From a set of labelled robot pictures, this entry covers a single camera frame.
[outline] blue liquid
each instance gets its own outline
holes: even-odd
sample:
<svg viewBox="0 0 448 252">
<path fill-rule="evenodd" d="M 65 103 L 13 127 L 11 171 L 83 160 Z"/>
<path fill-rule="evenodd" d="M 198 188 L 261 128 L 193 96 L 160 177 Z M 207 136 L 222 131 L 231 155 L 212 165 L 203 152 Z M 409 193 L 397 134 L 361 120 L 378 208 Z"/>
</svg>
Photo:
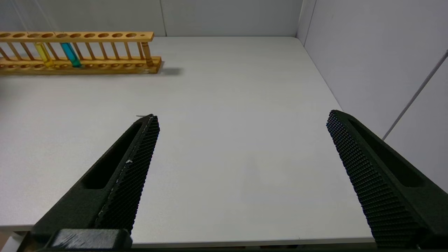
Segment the blue liquid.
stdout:
<svg viewBox="0 0 448 252">
<path fill-rule="evenodd" d="M 73 47 L 70 43 L 61 43 L 62 50 L 64 50 L 65 55 L 67 55 L 67 58 L 72 62 L 73 67 L 81 67 L 81 62 L 78 59 L 78 56 L 76 56 L 75 51 L 73 51 Z"/>
</svg>

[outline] table surface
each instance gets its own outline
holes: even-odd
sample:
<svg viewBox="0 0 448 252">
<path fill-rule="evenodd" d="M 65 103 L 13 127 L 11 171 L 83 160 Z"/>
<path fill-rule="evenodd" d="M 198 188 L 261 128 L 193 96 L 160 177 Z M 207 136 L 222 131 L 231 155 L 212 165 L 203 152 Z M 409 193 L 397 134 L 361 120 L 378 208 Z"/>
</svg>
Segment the table surface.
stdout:
<svg viewBox="0 0 448 252">
<path fill-rule="evenodd" d="M 373 241 L 325 125 L 340 107 L 297 39 L 150 47 L 158 75 L 0 78 L 0 230 L 29 230 L 153 113 L 136 247 Z"/>
</svg>

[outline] test tube rack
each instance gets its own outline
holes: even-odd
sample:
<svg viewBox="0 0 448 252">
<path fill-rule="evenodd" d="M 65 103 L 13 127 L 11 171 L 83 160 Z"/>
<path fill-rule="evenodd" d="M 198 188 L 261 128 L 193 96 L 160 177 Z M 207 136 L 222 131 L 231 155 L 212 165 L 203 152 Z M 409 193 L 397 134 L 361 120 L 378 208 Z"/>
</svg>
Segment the test tube rack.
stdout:
<svg viewBox="0 0 448 252">
<path fill-rule="evenodd" d="M 153 32 L 0 31 L 0 42 L 7 43 L 14 54 L 8 56 L 0 47 L 0 75 L 156 74 L 162 59 L 159 56 L 151 56 L 148 43 L 153 37 Z M 20 43 L 28 57 L 17 52 L 14 42 Z M 33 56 L 26 43 L 33 43 L 40 57 Z M 57 55 L 51 43 L 60 43 L 65 57 Z M 81 54 L 79 43 L 85 43 L 89 56 Z M 94 54 L 90 43 L 99 43 L 101 56 Z M 104 43 L 111 44 L 113 56 L 107 55 Z M 116 43 L 124 43 L 127 56 L 119 55 Z M 137 43 L 138 56 L 131 55 L 128 43 Z M 79 59 L 78 64 L 80 62 L 81 66 L 74 64 L 73 57 Z"/>
</svg>

